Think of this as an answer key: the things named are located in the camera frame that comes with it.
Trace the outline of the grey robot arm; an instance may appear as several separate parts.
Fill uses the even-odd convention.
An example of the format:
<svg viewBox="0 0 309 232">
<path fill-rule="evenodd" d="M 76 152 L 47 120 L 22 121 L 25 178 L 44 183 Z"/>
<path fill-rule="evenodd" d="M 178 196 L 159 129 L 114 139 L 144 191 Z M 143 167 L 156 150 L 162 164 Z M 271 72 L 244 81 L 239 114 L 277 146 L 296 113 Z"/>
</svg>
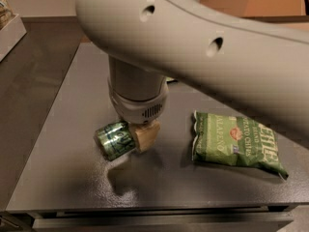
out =
<svg viewBox="0 0 309 232">
<path fill-rule="evenodd" d="M 309 35 L 197 0 L 75 0 L 79 24 L 110 58 L 110 97 L 126 120 L 166 94 L 170 76 L 306 146 Z"/>
</svg>

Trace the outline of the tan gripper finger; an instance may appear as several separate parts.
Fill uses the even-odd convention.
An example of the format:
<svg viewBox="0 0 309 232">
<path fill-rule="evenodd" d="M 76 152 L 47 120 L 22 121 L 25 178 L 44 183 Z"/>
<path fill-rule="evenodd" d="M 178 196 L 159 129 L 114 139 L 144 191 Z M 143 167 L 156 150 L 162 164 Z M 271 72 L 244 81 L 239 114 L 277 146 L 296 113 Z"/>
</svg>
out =
<svg viewBox="0 0 309 232">
<path fill-rule="evenodd" d="M 129 125 L 129 131 L 139 153 L 146 152 L 155 144 L 159 130 L 160 123 L 157 120 L 153 120 L 150 123 L 143 125 Z"/>
</svg>

